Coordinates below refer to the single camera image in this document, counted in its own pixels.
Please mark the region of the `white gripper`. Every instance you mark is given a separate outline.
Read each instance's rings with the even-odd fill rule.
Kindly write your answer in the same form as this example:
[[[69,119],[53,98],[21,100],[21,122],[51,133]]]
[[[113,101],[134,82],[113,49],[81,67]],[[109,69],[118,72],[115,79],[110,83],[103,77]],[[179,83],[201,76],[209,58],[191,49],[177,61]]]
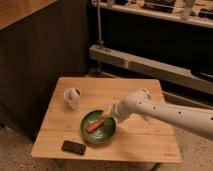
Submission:
[[[131,112],[127,109],[126,105],[122,102],[116,102],[112,105],[111,110],[104,110],[101,117],[104,119],[115,118],[118,123],[128,119]]]

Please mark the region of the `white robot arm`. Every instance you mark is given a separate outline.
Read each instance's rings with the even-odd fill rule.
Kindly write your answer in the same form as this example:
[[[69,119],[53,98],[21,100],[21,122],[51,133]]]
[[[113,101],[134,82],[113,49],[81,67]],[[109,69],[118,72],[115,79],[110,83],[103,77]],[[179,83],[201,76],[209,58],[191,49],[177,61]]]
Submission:
[[[155,102],[147,89],[135,90],[103,111],[123,122],[131,114],[145,115],[213,140],[213,110]]]

